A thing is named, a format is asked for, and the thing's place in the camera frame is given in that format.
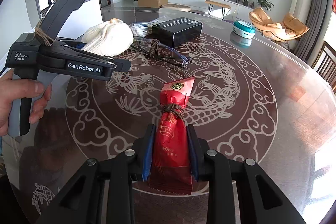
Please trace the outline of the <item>person left hand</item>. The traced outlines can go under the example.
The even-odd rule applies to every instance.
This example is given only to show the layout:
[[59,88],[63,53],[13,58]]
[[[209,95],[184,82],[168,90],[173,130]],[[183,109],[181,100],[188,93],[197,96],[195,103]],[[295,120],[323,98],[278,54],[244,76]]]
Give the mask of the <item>person left hand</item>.
[[43,117],[52,94],[51,84],[45,88],[38,81],[28,79],[13,80],[13,72],[13,69],[9,69],[1,77],[1,137],[8,133],[9,115],[13,101],[41,96],[34,102],[33,110],[29,116],[29,123],[35,124]]

